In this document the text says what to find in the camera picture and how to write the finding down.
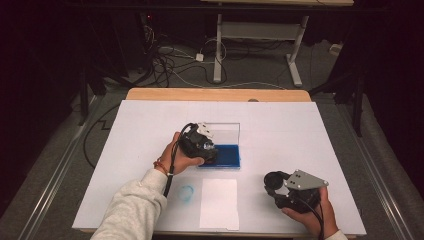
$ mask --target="bracelet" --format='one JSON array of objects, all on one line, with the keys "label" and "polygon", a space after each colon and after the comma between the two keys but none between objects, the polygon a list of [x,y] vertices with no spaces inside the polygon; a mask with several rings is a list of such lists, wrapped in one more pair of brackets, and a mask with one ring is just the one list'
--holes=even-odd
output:
[{"label": "bracelet", "polygon": [[165,166],[160,162],[160,157],[158,158],[158,160],[153,162],[153,166],[155,167],[159,166],[160,168],[163,169],[163,171],[165,172],[165,175],[168,176],[168,170],[166,170]]}]

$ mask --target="wrist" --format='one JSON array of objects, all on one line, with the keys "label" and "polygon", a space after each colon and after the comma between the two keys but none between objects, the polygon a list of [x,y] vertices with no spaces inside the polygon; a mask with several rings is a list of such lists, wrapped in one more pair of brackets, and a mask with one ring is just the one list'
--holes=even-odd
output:
[{"label": "wrist", "polygon": [[338,230],[333,235],[325,238],[325,240],[348,240],[341,230]]},{"label": "wrist", "polygon": [[324,229],[324,239],[327,239],[333,236],[338,231],[339,231],[339,228],[337,226],[331,226],[327,229]]},{"label": "wrist", "polygon": [[153,166],[156,170],[168,176],[169,170],[160,162],[160,157],[153,162]]}]

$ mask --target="hand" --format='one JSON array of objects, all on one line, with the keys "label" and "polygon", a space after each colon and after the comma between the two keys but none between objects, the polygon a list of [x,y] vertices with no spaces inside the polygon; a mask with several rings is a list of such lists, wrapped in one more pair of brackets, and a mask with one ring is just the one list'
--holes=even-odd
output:
[{"label": "hand", "polygon": [[[336,224],[336,217],[334,215],[333,206],[328,199],[327,187],[321,187],[319,189],[319,193],[321,196],[322,212],[324,213],[324,239],[326,239],[336,233],[339,229]],[[290,208],[282,208],[281,211],[293,220],[305,225],[306,229],[308,229],[308,231],[315,237],[319,236],[321,232],[321,226],[318,222],[318,219],[312,212],[300,214]],[[315,208],[315,211],[320,216],[322,216],[323,213],[321,212],[319,205]]]},{"label": "hand", "polygon": [[[166,146],[165,150],[162,153],[162,156],[160,157],[160,162],[163,164],[163,166],[166,168],[168,172],[169,172],[169,168],[171,167],[172,147],[174,146],[175,142],[178,140],[179,136],[180,136],[180,133],[175,132],[172,142]],[[203,163],[205,163],[205,160],[203,158],[201,157],[189,158],[180,150],[180,148],[178,148],[177,153],[175,154],[174,174],[181,173],[189,166],[202,165]],[[155,169],[166,174],[165,171],[159,166],[155,167]]]}]

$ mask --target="desk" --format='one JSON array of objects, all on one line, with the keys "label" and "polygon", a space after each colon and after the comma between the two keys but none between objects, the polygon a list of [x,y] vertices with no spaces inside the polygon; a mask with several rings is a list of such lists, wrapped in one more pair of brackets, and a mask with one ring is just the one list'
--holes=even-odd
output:
[{"label": "desk", "polygon": [[[280,4],[280,5],[324,5],[352,6],[353,0],[202,0],[206,2],[223,3],[257,3],[257,4]],[[276,24],[276,23],[252,23],[252,22],[224,22],[222,14],[218,14],[217,33],[216,33],[216,53],[214,65],[214,82],[221,82],[222,67],[222,38],[249,38],[249,39],[272,39],[272,40],[294,40],[293,51],[286,55],[287,64],[296,87],[302,86],[299,71],[295,63],[297,53],[302,43],[303,34],[306,30],[306,24],[309,16],[303,16],[300,24]]]},{"label": "desk", "polygon": [[[244,102],[250,99],[267,102]],[[240,123],[241,168],[204,171],[193,167],[176,176],[157,233],[306,236],[304,227],[282,215],[263,188],[266,173],[292,173],[298,168],[330,182],[338,225],[346,234],[365,234],[319,111],[301,90],[132,89],[121,104],[73,228],[96,229],[119,187],[152,168],[150,159],[160,155],[162,148],[150,146],[165,146],[169,136],[188,121],[202,120]],[[237,180],[238,231],[199,228],[199,206],[205,201],[200,196],[201,181],[206,178]],[[193,202],[178,205],[175,193],[187,183],[196,189]]]}]

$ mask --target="sleeve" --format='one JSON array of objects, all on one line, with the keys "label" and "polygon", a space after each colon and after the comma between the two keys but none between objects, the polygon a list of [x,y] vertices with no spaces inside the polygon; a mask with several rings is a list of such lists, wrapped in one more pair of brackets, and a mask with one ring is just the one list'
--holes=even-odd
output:
[{"label": "sleeve", "polygon": [[151,239],[167,200],[167,177],[151,169],[143,179],[128,182],[114,195],[91,239]]},{"label": "sleeve", "polygon": [[343,234],[341,230],[339,230],[335,234],[326,238],[325,240],[347,240],[347,237]]}]

